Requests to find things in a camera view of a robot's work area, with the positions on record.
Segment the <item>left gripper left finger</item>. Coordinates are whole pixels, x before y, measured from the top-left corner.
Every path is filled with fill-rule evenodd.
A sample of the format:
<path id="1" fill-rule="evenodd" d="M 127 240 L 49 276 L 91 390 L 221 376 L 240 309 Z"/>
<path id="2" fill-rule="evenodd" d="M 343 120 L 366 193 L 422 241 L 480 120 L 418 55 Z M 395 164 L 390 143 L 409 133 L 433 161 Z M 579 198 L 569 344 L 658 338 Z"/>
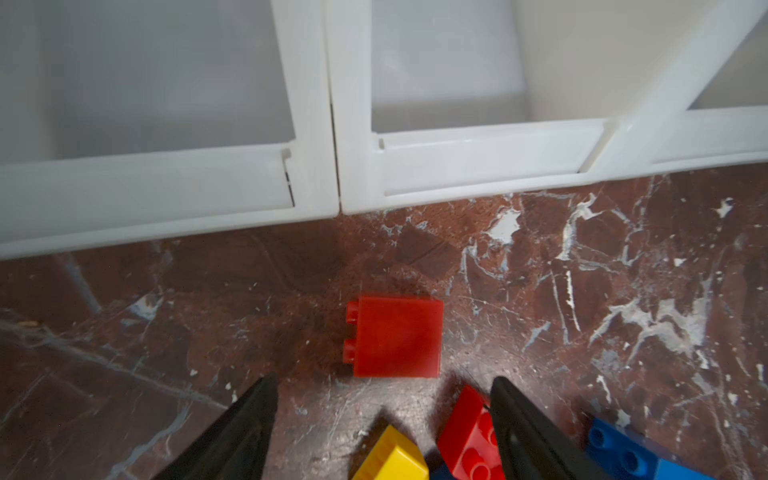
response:
<path id="1" fill-rule="evenodd" d="M 255 382 L 158 479 L 260 479 L 278 409 L 278 378 Z"/>

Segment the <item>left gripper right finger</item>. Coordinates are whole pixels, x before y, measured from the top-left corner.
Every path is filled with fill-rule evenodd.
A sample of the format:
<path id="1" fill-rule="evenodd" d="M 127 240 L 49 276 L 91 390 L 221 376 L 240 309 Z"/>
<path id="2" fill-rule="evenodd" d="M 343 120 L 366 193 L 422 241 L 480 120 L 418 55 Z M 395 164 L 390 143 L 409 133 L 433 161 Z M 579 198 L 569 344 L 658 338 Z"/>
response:
<path id="1" fill-rule="evenodd" d="M 492 382 L 490 413 L 506 479 L 609 477 L 505 377 Z"/>

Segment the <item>red long lego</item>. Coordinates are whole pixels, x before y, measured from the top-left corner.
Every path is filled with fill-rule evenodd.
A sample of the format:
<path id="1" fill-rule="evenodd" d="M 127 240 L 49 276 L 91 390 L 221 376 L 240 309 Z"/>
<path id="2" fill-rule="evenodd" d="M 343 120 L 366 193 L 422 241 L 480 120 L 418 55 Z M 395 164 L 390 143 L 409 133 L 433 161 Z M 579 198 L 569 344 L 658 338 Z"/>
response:
<path id="1" fill-rule="evenodd" d="M 470 385 L 463 386 L 437 448 L 453 479 L 505 479 L 489 404 Z"/>

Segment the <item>blue lego brick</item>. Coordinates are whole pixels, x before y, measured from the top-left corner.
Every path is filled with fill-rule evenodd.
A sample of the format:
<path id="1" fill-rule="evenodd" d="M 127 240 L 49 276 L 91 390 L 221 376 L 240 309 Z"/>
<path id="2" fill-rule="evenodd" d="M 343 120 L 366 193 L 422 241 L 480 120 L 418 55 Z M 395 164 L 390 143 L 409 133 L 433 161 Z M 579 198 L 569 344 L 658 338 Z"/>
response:
<path id="1" fill-rule="evenodd" d="M 586 453 L 614 479 L 710 480 L 654 441 L 595 417 Z"/>

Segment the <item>small yellow lego brick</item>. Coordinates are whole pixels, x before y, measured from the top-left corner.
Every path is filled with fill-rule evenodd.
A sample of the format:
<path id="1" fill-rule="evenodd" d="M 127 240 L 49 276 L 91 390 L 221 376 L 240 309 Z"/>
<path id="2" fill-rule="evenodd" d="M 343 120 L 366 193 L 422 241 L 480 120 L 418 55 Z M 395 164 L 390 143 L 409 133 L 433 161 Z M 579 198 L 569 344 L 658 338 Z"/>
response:
<path id="1" fill-rule="evenodd" d="M 394 426 L 389 425 L 353 480 L 427 480 L 429 469 L 418 446 Z"/>

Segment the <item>red square lego brick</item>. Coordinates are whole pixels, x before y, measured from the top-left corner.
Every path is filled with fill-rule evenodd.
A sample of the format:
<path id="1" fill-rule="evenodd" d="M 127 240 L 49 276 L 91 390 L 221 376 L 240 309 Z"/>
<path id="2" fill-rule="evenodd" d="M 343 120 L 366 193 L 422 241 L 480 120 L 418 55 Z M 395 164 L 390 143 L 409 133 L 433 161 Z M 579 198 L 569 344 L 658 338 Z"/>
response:
<path id="1" fill-rule="evenodd" d="M 347 303 L 355 336 L 343 362 L 358 378 L 437 378 L 444 303 L 431 298 L 361 296 Z"/>

